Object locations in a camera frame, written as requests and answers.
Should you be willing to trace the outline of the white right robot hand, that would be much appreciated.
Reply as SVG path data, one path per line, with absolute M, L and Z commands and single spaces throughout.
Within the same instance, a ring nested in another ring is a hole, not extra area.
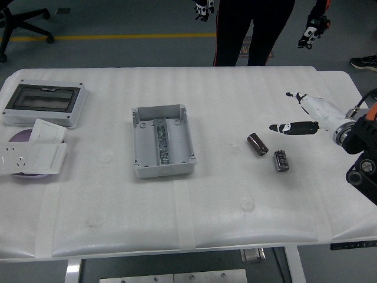
M 296 99 L 312 121 L 300 121 L 287 124 L 272 124 L 269 129 L 286 135 L 315 134 L 319 129 L 338 134 L 342 129 L 352 127 L 355 121 L 349 119 L 334 104 L 308 94 L 286 93 Z

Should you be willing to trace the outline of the person's left gloved hand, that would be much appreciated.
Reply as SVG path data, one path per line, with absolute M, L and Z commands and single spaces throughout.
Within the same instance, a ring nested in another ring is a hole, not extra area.
M 303 33 L 300 40 L 298 40 L 298 48 L 312 48 L 312 43 L 315 39 L 319 39 L 321 35 L 330 27 L 330 20 L 323 15 L 310 21 L 309 26 Z

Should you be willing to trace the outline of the person's right gloved hand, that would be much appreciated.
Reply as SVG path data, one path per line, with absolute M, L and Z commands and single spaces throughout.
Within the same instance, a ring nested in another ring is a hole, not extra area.
M 196 20 L 206 22 L 210 14 L 214 13 L 215 4 L 213 0 L 194 0 L 196 3 L 195 12 L 197 14 Z

